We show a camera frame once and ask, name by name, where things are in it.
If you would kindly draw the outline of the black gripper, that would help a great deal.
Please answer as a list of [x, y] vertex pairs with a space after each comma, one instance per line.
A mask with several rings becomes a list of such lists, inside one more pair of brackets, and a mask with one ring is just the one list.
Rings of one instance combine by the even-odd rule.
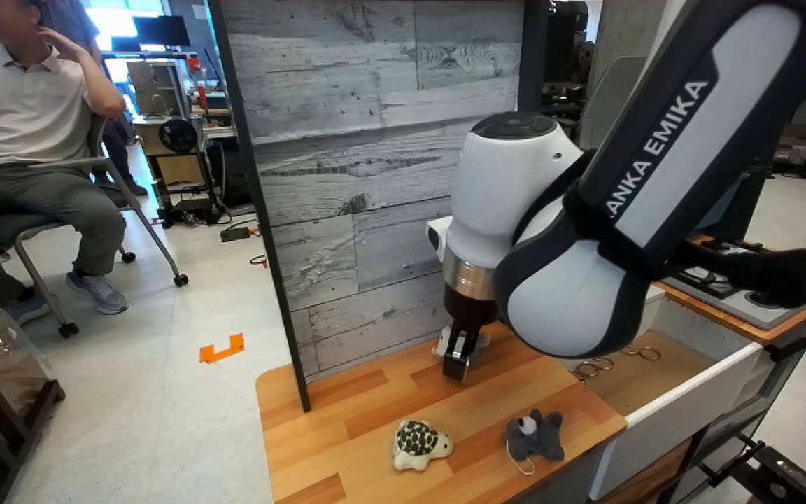
[[443, 373], [449, 379], [465, 380], [474, 367], [474, 345], [485, 325], [499, 318], [499, 309], [492, 299], [471, 299], [454, 288], [446, 288], [446, 311], [451, 313], [451, 332], [465, 338], [465, 348], [457, 359], [457, 338], [449, 338], [443, 353]]

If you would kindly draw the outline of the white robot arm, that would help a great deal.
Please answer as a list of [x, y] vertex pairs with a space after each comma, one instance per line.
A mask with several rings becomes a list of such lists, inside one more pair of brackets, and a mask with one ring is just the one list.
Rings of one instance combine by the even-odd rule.
[[685, 0], [600, 145], [538, 111], [474, 122], [451, 216], [430, 229], [451, 313], [443, 373], [467, 376], [492, 321], [552, 359], [615, 353], [638, 335], [650, 285], [691, 265], [806, 304], [806, 248], [694, 240], [803, 101], [806, 0]]

